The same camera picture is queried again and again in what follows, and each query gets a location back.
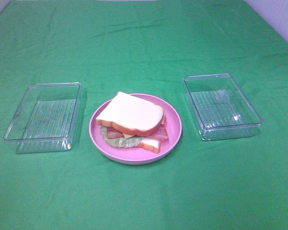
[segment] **container bottom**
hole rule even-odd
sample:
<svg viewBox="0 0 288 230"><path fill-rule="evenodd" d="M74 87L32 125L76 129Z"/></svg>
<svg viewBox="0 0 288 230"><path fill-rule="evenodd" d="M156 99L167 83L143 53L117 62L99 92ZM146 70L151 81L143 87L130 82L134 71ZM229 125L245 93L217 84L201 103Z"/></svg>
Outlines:
<svg viewBox="0 0 288 230"><path fill-rule="evenodd" d="M192 92L191 95L204 125L200 130L202 140L247 138L257 132L256 127L237 127L244 124L243 115L226 90Z"/></svg>
<svg viewBox="0 0 288 230"><path fill-rule="evenodd" d="M22 139L34 141L20 142L17 153L63 151L71 148L69 131L76 100L37 101L24 129Z"/></svg>

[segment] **bread crust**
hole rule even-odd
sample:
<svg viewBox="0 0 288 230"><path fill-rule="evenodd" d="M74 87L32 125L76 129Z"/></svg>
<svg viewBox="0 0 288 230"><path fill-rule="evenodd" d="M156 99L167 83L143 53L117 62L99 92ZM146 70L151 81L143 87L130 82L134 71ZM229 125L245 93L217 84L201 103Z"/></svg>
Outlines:
<svg viewBox="0 0 288 230"><path fill-rule="evenodd" d="M96 122L100 126L112 127L112 128L115 128L116 130L118 130L122 133L128 134L128 135L137 135L137 136L141 136L141 137L146 137L146 136L151 135L157 131L159 126L164 122L164 118L161 119L159 121L159 123L154 128L149 129L149 130L130 129L130 128L121 126L119 124L116 124L115 122L112 122L112 121L105 121L105 120L99 120L99 119L96 119Z"/></svg>

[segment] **plate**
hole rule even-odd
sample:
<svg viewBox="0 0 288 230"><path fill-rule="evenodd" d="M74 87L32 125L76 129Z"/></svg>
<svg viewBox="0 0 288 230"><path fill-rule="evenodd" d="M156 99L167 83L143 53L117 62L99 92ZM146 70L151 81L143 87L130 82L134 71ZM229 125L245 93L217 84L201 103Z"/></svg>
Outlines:
<svg viewBox="0 0 288 230"><path fill-rule="evenodd" d="M163 140L160 146L159 153L153 153L141 148L117 148L112 147L107 144L101 134L100 134L100 127L96 123L96 117L104 110L104 108L110 103L111 100L103 103L93 114L89 132L93 143L96 147L104 154L106 157L110 158L111 160L117 161L123 164L147 164L154 161L157 161L163 157L165 157L177 144L180 139L182 125L181 119L175 108L164 101L161 98L156 96L152 96L149 94L143 93L131 93L131 95L146 99L151 101L155 104L162 106L166 113L166 122L165 127L168 133L168 139Z"/></svg>

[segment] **plastic container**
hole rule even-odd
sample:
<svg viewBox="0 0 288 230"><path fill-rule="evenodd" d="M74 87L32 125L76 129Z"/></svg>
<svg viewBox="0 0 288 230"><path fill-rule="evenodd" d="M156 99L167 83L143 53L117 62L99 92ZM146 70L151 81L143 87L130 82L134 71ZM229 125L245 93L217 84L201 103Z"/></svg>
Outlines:
<svg viewBox="0 0 288 230"><path fill-rule="evenodd" d="M70 150L80 109L80 83L27 88L3 140L16 153Z"/></svg>
<svg viewBox="0 0 288 230"><path fill-rule="evenodd" d="M231 75L192 76L183 83L202 140L258 134L262 120Z"/></svg>

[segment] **white bread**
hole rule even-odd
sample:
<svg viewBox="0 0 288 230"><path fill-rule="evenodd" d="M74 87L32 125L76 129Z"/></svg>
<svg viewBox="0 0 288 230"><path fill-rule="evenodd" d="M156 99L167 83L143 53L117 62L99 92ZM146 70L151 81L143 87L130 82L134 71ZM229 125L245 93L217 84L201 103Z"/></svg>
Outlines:
<svg viewBox="0 0 288 230"><path fill-rule="evenodd" d="M166 116L165 116L165 113L163 113L163 118L162 118L162 121L161 121L161 125L165 124L165 120L166 120ZM123 135L124 135L125 138L131 138L131 137L135 136L135 135L129 135L129 134L125 134L125 133L123 133Z"/></svg>
<svg viewBox="0 0 288 230"><path fill-rule="evenodd" d="M123 92L118 92L96 118L98 125L138 136L154 133L163 121L164 111L160 105Z"/></svg>
<svg viewBox="0 0 288 230"><path fill-rule="evenodd" d="M154 153L160 152L161 141L157 139L144 138L136 147L142 148Z"/></svg>

